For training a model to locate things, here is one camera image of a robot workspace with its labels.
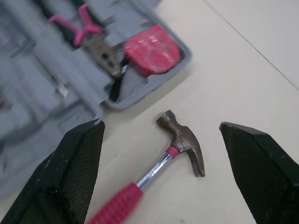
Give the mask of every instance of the tool case compartment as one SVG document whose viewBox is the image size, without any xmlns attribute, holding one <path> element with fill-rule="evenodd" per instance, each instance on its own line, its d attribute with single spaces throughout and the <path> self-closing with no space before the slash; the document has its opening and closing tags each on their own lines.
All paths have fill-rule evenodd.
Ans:
<svg viewBox="0 0 299 224">
<path fill-rule="evenodd" d="M 55 14 L 79 25 L 68 0 L 45 0 Z M 124 110 L 175 76 L 191 59 L 188 47 L 159 19 L 159 0 L 89 0 L 105 25 L 105 41 L 124 57 L 130 37 L 159 24 L 180 49 L 180 60 L 162 75 L 141 76 L 133 66 L 120 96 L 109 99 L 111 78 L 81 48 L 74 50 L 31 0 L 0 2 L 0 200 L 24 183 L 73 127 L 104 118 L 102 105 Z M 60 83 L 63 89 L 57 91 Z"/>
</svg>

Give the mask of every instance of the metal tool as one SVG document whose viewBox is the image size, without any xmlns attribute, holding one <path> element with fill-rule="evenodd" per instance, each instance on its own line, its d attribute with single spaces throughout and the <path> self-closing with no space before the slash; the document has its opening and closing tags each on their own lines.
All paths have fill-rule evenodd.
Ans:
<svg viewBox="0 0 299 224">
<path fill-rule="evenodd" d="M 121 68 L 117 60 L 117 56 L 113 49 L 106 42 L 105 30 L 101 22 L 91 13 L 87 4 L 82 0 L 71 0 L 84 24 L 84 29 L 76 26 L 62 16 L 54 15 L 46 6 L 44 0 L 32 0 L 36 3 L 42 14 L 54 23 L 61 31 L 65 41 L 67 41 L 74 49 L 83 47 L 96 62 L 98 66 L 104 69 L 113 78 L 121 76 Z"/>
<path fill-rule="evenodd" d="M 133 212 L 143 195 L 143 190 L 180 153 L 188 153 L 195 176 L 205 176 L 201 149 L 192 131 L 186 126 L 181 126 L 171 111 L 164 113 L 157 120 L 157 123 L 161 128 L 172 134 L 171 145 L 166 150 L 165 155 L 140 181 L 130 183 L 108 201 L 88 224 L 122 223 Z"/>
<path fill-rule="evenodd" d="M 49 79 L 55 85 L 59 94 L 63 98 L 66 98 L 70 94 L 70 92 L 65 87 L 63 82 L 61 80 L 59 80 L 58 77 L 53 75 L 53 73 L 47 68 L 47 66 L 40 60 L 40 58 L 38 56 L 35 56 L 35 59 L 38 62 L 38 64 L 42 67 L 42 69 L 44 70 L 43 74 L 46 74 L 46 78 Z"/>
</svg>

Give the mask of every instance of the claw hammer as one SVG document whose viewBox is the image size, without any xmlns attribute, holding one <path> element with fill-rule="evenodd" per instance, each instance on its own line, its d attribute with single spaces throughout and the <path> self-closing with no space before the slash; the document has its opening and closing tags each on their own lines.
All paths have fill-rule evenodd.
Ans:
<svg viewBox="0 0 299 224">
<path fill-rule="evenodd" d="M 205 176 L 204 162 L 199 143 L 193 132 L 181 126 L 175 115 L 168 110 L 157 120 L 158 125 L 170 132 L 172 141 L 164 156 L 137 183 L 132 182 L 117 193 L 88 222 L 88 224 L 120 224 L 134 210 L 140 201 L 143 190 L 154 180 L 170 162 L 179 154 L 186 152 L 192 164 L 195 176 Z"/>
</svg>

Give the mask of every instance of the pink plier handle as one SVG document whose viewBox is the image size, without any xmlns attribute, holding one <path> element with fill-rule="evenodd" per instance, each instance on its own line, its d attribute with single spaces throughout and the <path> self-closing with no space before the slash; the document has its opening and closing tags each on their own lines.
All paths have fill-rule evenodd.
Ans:
<svg viewBox="0 0 299 224">
<path fill-rule="evenodd" d="M 78 13 L 84 24 L 84 29 L 76 26 L 76 24 L 74 24 L 70 20 L 67 20 L 59 15 L 54 15 L 51 18 L 49 18 L 49 22 L 59 23 L 67 29 L 69 29 L 71 32 L 73 32 L 73 46 L 75 48 L 78 48 L 81 45 L 86 34 L 100 34 L 104 31 L 104 28 L 102 26 L 93 23 L 88 13 L 87 6 L 88 4 L 85 3 L 78 8 Z"/>
</svg>

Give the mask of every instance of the pink tool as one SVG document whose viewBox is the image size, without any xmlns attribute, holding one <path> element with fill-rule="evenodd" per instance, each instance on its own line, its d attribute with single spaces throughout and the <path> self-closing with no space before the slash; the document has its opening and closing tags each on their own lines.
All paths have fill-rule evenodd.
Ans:
<svg viewBox="0 0 299 224">
<path fill-rule="evenodd" d="M 126 56 L 138 72 L 147 77 L 164 74 L 180 59 L 180 49 L 160 25 L 131 37 L 124 44 Z"/>
<path fill-rule="evenodd" d="M 91 13 L 87 4 L 82 0 L 71 0 L 84 24 L 84 29 L 76 26 L 62 16 L 54 15 L 44 0 L 32 0 L 43 15 L 57 26 L 66 42 L 74 49 L 82 46 L 94 62 L 113 78 L 121 76 L 121 68 L 114 50 L 109 47 L 104 38 L 102 23 Z"/>
<path fill-rule="evenodd" d="M 78 48 L 81 45 L 86 34 L 100 34 L 104 32 L 102 26 L 93 23 L 93 21 L 91 20 L 90 15 L 87 11 L 88 10 L 87 6 L 88 4 L 85 3 L 84 5 L 81 5 L 78 8 L 78 13 L 84 24 L 84 29 L 76 26 L 75 24 L 73 24 L 69 20 L 66 20 L 64 17 L 60 15 L 53 15 L 52 17 L 49 18 L 49 22 L 59 23 L 73 32 L 74 37 L 72 38 L 73 39 L 72 44 L 75 48 Z"/>
<path fill-rule="evenodd" d="M 189 155 L 195 176 L 205 176 L 201 149 L 192 131 L 180 125 L 171 111 L 164 113 L 157 123 L 172 135 L 166 153 L 137 183 L 130 183 L 108 201 L 88 224 L 121 224 L 133 212 L 149 183 L 183 152 Z"/>
</svg>

